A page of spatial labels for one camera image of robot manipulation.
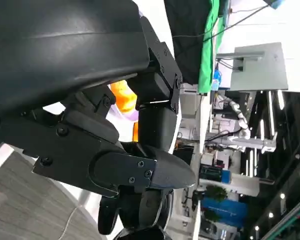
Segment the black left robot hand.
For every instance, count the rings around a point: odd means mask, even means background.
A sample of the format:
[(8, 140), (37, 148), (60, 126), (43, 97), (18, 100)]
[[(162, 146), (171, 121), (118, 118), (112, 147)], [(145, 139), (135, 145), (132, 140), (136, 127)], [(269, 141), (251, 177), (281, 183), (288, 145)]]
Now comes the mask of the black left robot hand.
[(115, 197), (196, 177), (169, 153), (182, 73), (131, 0), (0, 0), (0, 142)]

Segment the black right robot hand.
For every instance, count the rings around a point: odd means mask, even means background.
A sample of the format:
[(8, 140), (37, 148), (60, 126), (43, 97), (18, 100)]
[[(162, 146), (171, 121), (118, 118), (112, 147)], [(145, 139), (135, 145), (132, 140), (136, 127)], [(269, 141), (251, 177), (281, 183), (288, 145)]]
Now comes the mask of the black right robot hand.
[(148, 189), (136, 193), (122, 189), (116, 197), (103, 196), (98, 212), (98, 231), (110, 235), (120, 218), (123, 230), (116, 240), (170, 240), (166, 232), (172, 215), (172, 190)]

